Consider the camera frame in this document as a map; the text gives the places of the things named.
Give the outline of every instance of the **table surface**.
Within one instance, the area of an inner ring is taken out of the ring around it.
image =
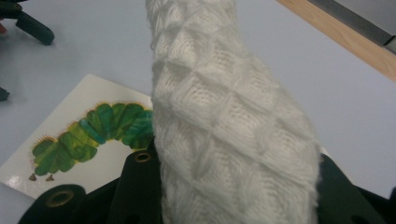
[[[85,77],[95,74],[151,92],[150,30],[143,0],[21,3],[55,33],[52,46],[3,21],[0,165]],[[316,127],[339,166],[365,189],[396,186],[396,84],[276,1],[239,0],[247,47],[272,69]],[[33,199],[0,185],[0,224],[18,222]]]

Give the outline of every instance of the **white yarn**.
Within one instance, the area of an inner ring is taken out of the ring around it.
[[[231,0],[147,0],[165,223],[316,223],[318,141]]]

